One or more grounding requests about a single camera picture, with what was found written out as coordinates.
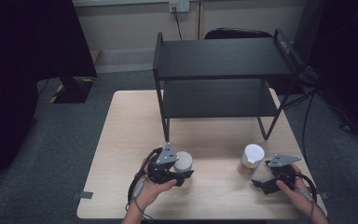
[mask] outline person's right hand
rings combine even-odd
[[[301,173],[301,170],[294,164],[291,164],[295,172]],[[322,209],[316,204],[316,202],[310,202],[302,193],[299,191],[302,189],[309,196],[310,192],[308,191],[307,186],[304,183],[304,180],[301,177],[296,177],[295,180],[295,190],[291,190],[286,186],[281,180],[276,182],[278,188],[283,191],[283,193],[289,198],[290,202],[305,216],[312,220],[315,224],[324,224],[329,223],[327,217],[325,216]]]

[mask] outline hand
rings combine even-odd
[[[154,158],[156,155],[157,155],[156,153],[153,154],[151,156],[150,160],[152,158]],[[141,223],[142,216],[144,214],[146,207],[148,205],[150,205],[151,203],[153,203],[157,199],[157,197],[159,196],[160,193],[167,191],[176,185],[175,179],[170,180],[170,181],[165,182],[160,185],[153,183],[147,177],[147,166],[148,166],[148,164],[145,166],[145,175],[143,175],[139,178],[138,182],[135,185],[134,190],[136,190],[141,183],[144,183],[144,186],[141,189],[141,192],[139,193],[139,195],[136,197],[136,199],[130,203],[127,214],[124,217],[123,221],[121,222],[122,224]]]
[[[295,172],[301,173],[301,170],[294,164],[291,164]],[[289,198],[290,202],[305,216],[312,220],[315,224],[324,224],[329,223],[327,217],[325,216],[322,209],[315,203],[310,202],[304,195],[299,191],[300,189],[304,190],[308,195],[307,186],[304,184],[304,180],[301,177],[296,177],[295,180],[295,190],[289,189],[281,180],[276,182],[278,188],[283,191],[284,194]]]

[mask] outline white wall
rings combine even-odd
[[[183,39],[203,38],[217,27],[263,30],[280,27],[293,39],[304,0],[242,0],[190,2],[190,12],[178,14]],[[77,7],[77,16],[91,50],[145,49],[157,33],[178,40],[178,27],[168,3]]]

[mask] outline wooden table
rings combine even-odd
[[[124,217],[134,174],[152,149],[165,145],[160,119],[156,91],[115,92],[84,188],[93,196],[80,200],[80,218]],[[172,147],[192,155],[195,172],[182,187],[160,194],[147,207],[149,216],[170,220],[303,218],[281,191],[265,195],[237,171],[242,152],[251,143],[265,149],[265,160],[275,153],[302,156],[284,113],[267,141],[256,118],[174,119],[171,125]],[[296,165],[311,178],[303,160]],[[267,169],[263,162],[257,172]],[[325,210],[320,198],[318,202]]]

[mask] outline gray carpet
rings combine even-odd
[[[46,83],[39,82],[39,90]],[[48,102],[60,84],[58,79],[47,83],[21,151],[0,172],[0,223],[120,222],[79,219],[76,196],[86,183],[113,93],[152,90],[153,75],[151,71],[100,74],[87,102],[76,105]],[[300,146],[308,101],[285,112]],[[358,223],[358,135],[341,131],[342,116],[327,104],[322,95],[315,96],[305,132],[306,155],[319,191],[330,196],[324,203],[331,223]]]

